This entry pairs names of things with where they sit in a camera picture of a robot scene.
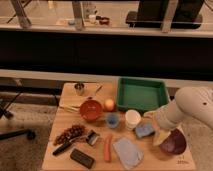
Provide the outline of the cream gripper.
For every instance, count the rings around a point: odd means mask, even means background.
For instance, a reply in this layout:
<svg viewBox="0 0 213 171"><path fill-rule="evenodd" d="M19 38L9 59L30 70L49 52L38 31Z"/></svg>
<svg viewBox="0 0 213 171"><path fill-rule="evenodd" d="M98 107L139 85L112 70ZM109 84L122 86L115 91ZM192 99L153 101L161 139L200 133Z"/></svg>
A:
<svg viewBox="0 0 213 171"><path fill-rule="evenodd" d="M165 107L162 106L157 110L145 112L143 117L150 120L155 130L153 145L161 145L171 134L172 128L172 122L165 115Z"/></svg>

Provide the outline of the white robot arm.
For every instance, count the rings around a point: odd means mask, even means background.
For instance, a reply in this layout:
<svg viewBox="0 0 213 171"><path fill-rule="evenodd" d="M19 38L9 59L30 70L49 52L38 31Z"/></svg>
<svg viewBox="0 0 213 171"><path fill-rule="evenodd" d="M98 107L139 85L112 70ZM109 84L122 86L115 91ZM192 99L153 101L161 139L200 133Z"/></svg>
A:
<svg viewBox="0 0 213 171"><path fill-rule="evenodd" d="M144 113L150 118L155 135L153 145L162 144L183 120L191 116L213 129L213 89L209 87L182 87L174 99L154 111Z"/></svg>

